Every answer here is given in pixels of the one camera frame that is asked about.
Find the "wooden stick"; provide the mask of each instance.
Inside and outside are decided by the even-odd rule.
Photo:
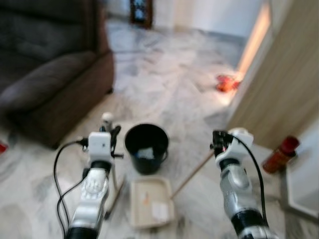
[[[177,193],[189,182],[190,179],[208,162],[208,160],[214,155],[214,150],[211,150],[206,158],[192,171],[192,173],[184,180],[180,187],[171,195],[170,199],[173,199]]]

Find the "marble floor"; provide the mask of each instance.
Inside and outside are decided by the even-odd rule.
[[[170,137],[169,157],[158,174],[167,177],[175,189],[209,150],[212,130],[225,127],[232,94],[215,91],[214,77],[234,74],[243,41],[201,31],[144,31],[117,20],[110,20],[106,29],[116,59],[114,93],[105,96],[65,142],[97,130],[103,112],[112,112],[122,126],[117,152],[125,152],[123,140],[132,126],[141,122],[158,124]],[[10,146],[0,156],[0,239],[62,238],[52,179],[56,152],[4,128],[0,140]],[[270,153],[259,146],[252,150],[259,162]],[[63,190],[80,179],[86,161],[87,155],[76,146],[63,152],[58,166]],[[258,200],[256,170],[249,160],[244,164]],[[116,171],[119,180],[126,176],[128,182],[139,176],[127,153],[116,161]],[[223,210],[219,173],[214,160],[210,160],[176,197],[176,220],[162,228],[142,231],[130,227],[130,184],[126,183],[99,238],[235,239]],[[281,239],[318,238],[316,225],[280,209],[279,178],[264,177],[270,227]],[[75,190],[66,197],[69,210],[74,210],[78,196]]]

